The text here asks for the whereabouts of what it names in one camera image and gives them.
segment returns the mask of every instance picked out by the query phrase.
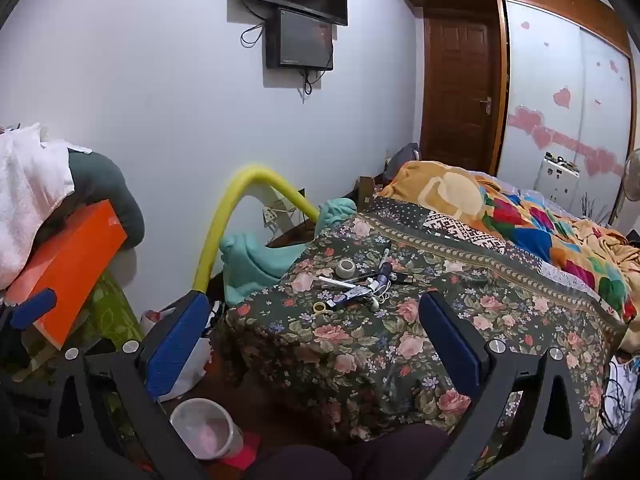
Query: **wooden door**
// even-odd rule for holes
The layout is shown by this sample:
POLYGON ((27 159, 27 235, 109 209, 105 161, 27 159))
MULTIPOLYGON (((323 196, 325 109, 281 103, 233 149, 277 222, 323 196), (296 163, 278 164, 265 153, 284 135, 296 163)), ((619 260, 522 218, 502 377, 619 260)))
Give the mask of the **wooden door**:
POLYGON ((487 172, 495 135, 492 114, 498 107, 490 25, 437 17, 426 19, 425 26, 422 158, 487 172))

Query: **white towel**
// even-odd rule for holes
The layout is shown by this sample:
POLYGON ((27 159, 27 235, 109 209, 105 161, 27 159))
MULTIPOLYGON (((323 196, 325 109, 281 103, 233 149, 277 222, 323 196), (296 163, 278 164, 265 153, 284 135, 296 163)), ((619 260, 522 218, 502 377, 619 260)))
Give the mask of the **white towel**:
POLYGON ((74 192, 67 144, 41 142, 40 124, 0 135, 0 290, 27 263, 36 232, 74 192))

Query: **yellow foam tube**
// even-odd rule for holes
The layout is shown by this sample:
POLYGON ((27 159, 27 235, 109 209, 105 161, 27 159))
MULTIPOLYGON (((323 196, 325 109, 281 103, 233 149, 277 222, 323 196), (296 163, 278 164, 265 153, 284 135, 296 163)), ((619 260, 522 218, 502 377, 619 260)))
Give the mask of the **yellow foam tube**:
POLYGON ((271 171, 264 166, 247 166, 239 171, 238 174, 231 181, 231 184, 226 188, 226 193, 220 199, 218 208, 216 209, 211 225, 209 226, 209 232, 207 233, 207 239, 204 242, 204 247, 200 253, 200 261, 198 262, 198 269, 196 269, 196 276, 193 279, 194 290, 201 292, 207 291, 207 285, 209 285, 209 279, 211 277, 211 269, 213 263, 216 260, 218 254, 218 247, 220 245, 220 238, 225 233, 226 224, 229 222, 231 213, 236 208, 236 205, 242 198, 244 190, 251 184, 262 183, 273 187, 276 191, 288 199, 295 207, 300 209, 309 219, 314 222, 318 221, 320 212, 315 208, 305 197, 300 195, 296 188, 294 188, 289 182, 284 180, 275 171, 271 171))

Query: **white tape roll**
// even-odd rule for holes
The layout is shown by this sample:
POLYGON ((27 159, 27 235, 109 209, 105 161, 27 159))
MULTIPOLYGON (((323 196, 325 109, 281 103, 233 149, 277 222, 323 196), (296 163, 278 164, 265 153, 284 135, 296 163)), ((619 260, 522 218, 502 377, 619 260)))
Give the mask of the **white tape roll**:
POLYGON ((338 277, 348 280, 349 278, 353 278, 353 275, 356 273, 356 265, 348 259, 340 260, 338 266, 335 267, 335 273, 338 277))

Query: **floral tablecloth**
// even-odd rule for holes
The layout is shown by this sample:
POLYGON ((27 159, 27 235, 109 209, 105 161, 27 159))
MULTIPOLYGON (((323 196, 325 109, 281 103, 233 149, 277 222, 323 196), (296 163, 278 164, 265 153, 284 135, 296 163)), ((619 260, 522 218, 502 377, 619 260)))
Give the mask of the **floral tablecloth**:
MULTIPOLYGON (((526 258, 418 230, 398 212, 373 209, 325 229, 278 285, 226 314, 219 348, 232 370, 250 367, 340 440, 376 437, 411 422, 450 430, 470 400, 453 387, 417 318, 420 296, 434 287, 487 340, 500 338, 512 351, 530 354, 562 348, 584 438, 593 438, 604 364, 625 325, 587 294, 540 275, 526 258), (363 302, 313 315, 316 301, 337 293, 317 276, 333 276, 345 257, 358 272, 373 270, 387 246, 394 270, 414 275, 413 284, 393 286, 377 311, 363 302)), ((514 394, 479 465, 495 457, 517 402, 514 394)))

